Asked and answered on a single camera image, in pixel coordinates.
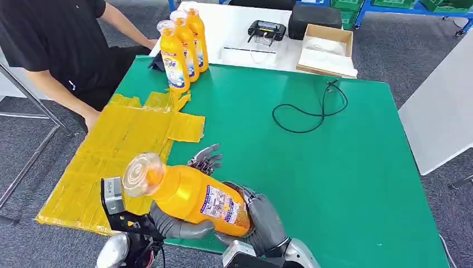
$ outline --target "gray carpet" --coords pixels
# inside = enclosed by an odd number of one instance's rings
[[[150,1],[147,6],[131,6],[134,2],[113,1],[147,36],[156,37],[155,25],[168,16],[167,5]],[[109,26],[102,27],[110,45],[133,45]],[[388,82],[400,107],[456,45],[456,30],[451,21],[438,17],[368,13],[361,29],[355,32],[353,58],[359,78]],[[15,227],[0,229],[0,267],[93,267],[105,237],[32,220],[84,138],[70,112],[53,102],[45,104],[79,134],[65,137],[57,133],[0,210],[1,215],[21,220]],[[25,99],[6,98],[0,102],[0,111],[35,109]],[[51,127],[46,120],[0,117],[0,193]],[[473,174],[472,154],[467,151],[421,178],[439,232],[459,267],[473,267],[473,213],[469,209],[473,187],[449,190],[447,186]],[[166,260],[167,267],[220,267],[217,255],[170,246],[166,247]]]

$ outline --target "cardboard box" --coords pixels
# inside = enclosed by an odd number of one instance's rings
[[[332,41],[344,43],[346,45],[345,56],[349,57],[351,60],[351,49],[353,46],[353,32],[331,28],[331,27],[309,24],[307,25],[307,28],[306,28],[304,40],[306,39],[306,37],[318,37],[318,38],[322,38],[326,40],[332,40]],[[313,68],[311,66],[301,65],[299,63],[297,63],[296,69],[301,70],[301,71],[308,71],[308,72],[316,73],[316,74],[356,78],[356,75],[352,76],[352,75],[340,74],[334,71],[328,71],[324,69]]]

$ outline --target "clear bottle cap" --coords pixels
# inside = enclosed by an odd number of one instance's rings
[[[157,154],[139,154],[128,164],[123,174],[123,189],[131,197],[152,194],[158,188],[163,174],[164,168]]]
[[[195,2],[195,1],[186,2],[186,6],[184,7],[184,11],[189,15],[193,15],[193,16],[198,15],[199,10],[197,9],[197,2]]]
[[[176,10],[171,12],[170,18],[176,25],[185,25],[187,13],[182,10]]]
[[[174,25],[174,22],[170,20],[164,20],[160,21],[156,28],[162,35],[172,35],[176,26]]]

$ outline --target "orange liquid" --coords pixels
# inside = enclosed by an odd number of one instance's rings
[[[195,82],[199,78],[200,74],[199,62],[197,60],[197,52],[195,49],[196,40],[194,38],[192,30],[187,25],[182,25],[183,22],[184,21],[176,22],[175,33],[179,40],[182,41],[182,45],[184,47],[187,73],[189,75],[190,81]]]
[[[248,233],[250,220],[237,191],[189,166],[163,168],[164,176],[151,194],[163,212],[191,223],[211,220],[216,231],[232,236]]]
[[[209,68],[209,56],[207,53],[207,44],[205,42],[205,27],[199,14],[190,9],[187,13],[186,24],[194,33],[195,39],[197,40],[196,51],[197,58],[199,61],[200,72],[204,72]]]
[[[176,93],[187,92],[190,87],[190,78],[181,40],[172,34],[172,31],[165,29],[161,35],[160,47],[169,88]]]

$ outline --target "green tabletop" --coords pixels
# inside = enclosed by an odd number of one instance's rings
[[[117,93],[138,96],[167,88],[164,73],[137,58]],[[320,112],[329,76],[210,65],[191,85],[182,110],[205,116],[199,143],[175,142],[168,164],[183,164],[201,148],[221,143],[213,177],[264,193],[290,237],[303,240],[323,268],[448,267],[416,165],[386,83],[340,79],[348,100],[320,128],[293,134],[273,121],[273,107],[292,103]],[[329,93],[327,112],[342,105]],[[277,113],[304,130],[317,118],[290,108]],[[212,235],[167,242],[222,252]]]

